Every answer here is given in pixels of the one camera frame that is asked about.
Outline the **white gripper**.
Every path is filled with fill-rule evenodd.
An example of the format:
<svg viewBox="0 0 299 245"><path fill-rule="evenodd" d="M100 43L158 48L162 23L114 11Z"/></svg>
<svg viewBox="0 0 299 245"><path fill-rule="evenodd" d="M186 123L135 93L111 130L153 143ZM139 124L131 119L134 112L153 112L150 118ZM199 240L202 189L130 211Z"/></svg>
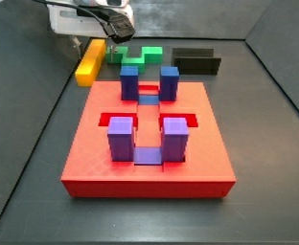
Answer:
<svg viewBox="0 0 299 245"><path fill-rule="evenodd" d="M59 34L82 35L106 38L104 29L96 18L74 6L87 9L107 22L119 12L135 23L134 9L130 0L48 0L60 3L60 6L46 5L50 12L51 29Z"/></svg>

